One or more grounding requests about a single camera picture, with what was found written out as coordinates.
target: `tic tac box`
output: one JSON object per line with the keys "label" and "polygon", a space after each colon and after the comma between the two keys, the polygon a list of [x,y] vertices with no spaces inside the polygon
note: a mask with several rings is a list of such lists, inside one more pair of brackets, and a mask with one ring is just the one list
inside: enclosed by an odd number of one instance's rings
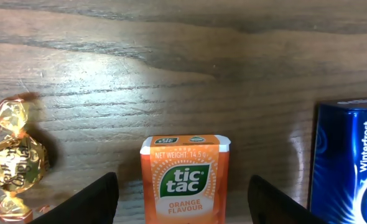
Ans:
{"label": "tic tac box", "polygon": [[367,223],[367,98],[320,103],[310,211],[327,223]]}
{"label": "tic tac box", "polygon": [[141,149],[147,224],[224,224],[230,140],[153,136]]}

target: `wooden table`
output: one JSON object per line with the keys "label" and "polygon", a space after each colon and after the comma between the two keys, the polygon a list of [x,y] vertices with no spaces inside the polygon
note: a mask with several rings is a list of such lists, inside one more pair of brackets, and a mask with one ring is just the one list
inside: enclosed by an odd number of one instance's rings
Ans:
{"label": "wooden table", "polygon": [[115,171],[115,222],[144,223],[143,140],[218,133],[228,223],[249,223],[253,174],[306,204],[315,101],[367,96],[367,0],[0,1],[0,100],[25,91],[60,157],[27,204]]}

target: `candy wrapper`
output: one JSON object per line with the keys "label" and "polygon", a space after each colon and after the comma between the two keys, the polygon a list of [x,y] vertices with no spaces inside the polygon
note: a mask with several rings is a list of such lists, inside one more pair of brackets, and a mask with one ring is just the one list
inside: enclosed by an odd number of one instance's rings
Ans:
{"label": "candy wrapper", "polygon": [[40,181],[49,168],[47,150],[24,130],[29,120],[30,101],[16,95],[0,102],[0,131],[8,135],[0,142],[0,219],[27,220],[32,210],[17,194]]}

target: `blue box top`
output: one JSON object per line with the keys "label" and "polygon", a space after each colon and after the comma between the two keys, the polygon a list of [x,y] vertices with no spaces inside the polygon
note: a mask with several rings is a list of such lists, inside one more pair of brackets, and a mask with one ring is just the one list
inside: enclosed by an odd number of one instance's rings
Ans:
{"label": "blue box top", "polygon": [[321,101],[320,105],[332,106],[344,110],[367,110],[367,97],[346,100]]}

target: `blue box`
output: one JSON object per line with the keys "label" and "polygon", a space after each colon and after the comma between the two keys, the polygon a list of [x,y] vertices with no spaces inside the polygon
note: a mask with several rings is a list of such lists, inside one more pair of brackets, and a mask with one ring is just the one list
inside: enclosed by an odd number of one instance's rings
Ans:
{"label": "blue box", "polygon": [[320,103],[310,211],[328,223],[367,223],[367,98]]}

